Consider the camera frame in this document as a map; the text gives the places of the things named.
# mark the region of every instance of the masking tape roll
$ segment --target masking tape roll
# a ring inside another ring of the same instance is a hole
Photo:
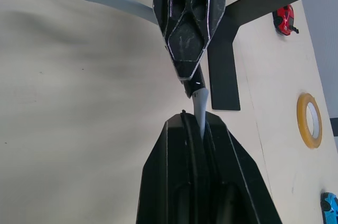
[[[313,120],[313,132],[311,133],[306,119],[306,108],[309,108]],[[318,105],[310,94],[301,94],[297,102],[298,128],[305,145],[309,148],[318,148],[322,142],[322,118]]]

